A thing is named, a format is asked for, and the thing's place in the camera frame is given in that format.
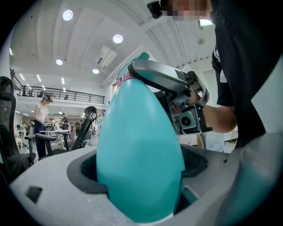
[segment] mesh chair back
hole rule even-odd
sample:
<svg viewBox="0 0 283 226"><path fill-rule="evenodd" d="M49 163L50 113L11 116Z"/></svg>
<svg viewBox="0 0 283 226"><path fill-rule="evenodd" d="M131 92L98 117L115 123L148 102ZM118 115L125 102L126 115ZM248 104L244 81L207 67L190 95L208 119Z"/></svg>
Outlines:
<svg viewBox="0 0 283 226"><path fill-rule="evenodd" d="M84 123L81 125L80 132L78 134L78 137L76 138L76 141L73 145L73 150L82 148L84 145L84 141L86 140L86 137L89 133L89 127L91 126L93 121L93 117L87 116L84 120Z"/></svg>
<svg viewBox="0 0 283 226"><path fill-rule="evenodd" d="M0 77L0 106L0 167L10 181L21 173L22 160L14 134L16 98L13 83L3 76Z"/></svg>

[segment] white table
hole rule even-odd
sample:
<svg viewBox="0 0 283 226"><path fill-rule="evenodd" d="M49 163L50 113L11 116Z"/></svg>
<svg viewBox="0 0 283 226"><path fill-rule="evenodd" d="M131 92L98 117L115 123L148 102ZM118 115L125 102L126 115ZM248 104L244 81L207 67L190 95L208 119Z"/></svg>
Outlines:
<svg viewBox="0 0 283 226"><path fill-rule="evenodd" d="M63 130L42 130L42 131L39 131L39 132L43 132L43 133L49 133L49 135L51 136L51 133L56 133L56 132L69 132L71 131L70 129L63 129ZM55 145L51 145L51 147L54 147L55 148L62 148L65 150L65 147L64 147L64 142L63 142L63 139L62 139L62 136L61 134L58 134L59 135L59 142Z"/></svg>

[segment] white tank top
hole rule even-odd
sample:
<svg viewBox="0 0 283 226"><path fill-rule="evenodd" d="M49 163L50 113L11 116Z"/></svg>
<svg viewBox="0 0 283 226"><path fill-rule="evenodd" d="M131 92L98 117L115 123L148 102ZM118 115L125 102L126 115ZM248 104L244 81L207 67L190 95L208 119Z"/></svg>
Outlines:
<svg viewBox="0 0 283 226"><path fill-rule="evenodd" d="M37 104L37 107L38 107L37 117L39 118L40 121L44 122L46 115L48 114L48 109L47 107L43 109L41 103Z"/></svg>

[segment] ceiling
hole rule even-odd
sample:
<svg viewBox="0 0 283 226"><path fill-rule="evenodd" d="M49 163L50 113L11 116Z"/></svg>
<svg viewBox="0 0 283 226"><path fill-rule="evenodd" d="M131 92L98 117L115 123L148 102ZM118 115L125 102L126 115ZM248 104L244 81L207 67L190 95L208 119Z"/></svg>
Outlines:
<svg viewBox="0 0 283 226"><path fill-rule="evenodd" d="M106 87L142 51L176 68L211 57L214 26L201 30L197 21L174 22L165 16L153 19L146 7L151 1L39 0L14 28L10 66L19 81L30 86L62 88L64 77L69 87L78 80L86 86L95 83ZM69 21L62 17L67 9L73 11ZM115 34L123 36L121 44L113 42ZM197 44L200 38L205 40L203 45ZM96 63L103 46L117 53L105 67ZM57 65L56 59L61 59L63 65ZM93 74L94 68L100 73ZM36 79L37 74L42 83Z"/></svg>

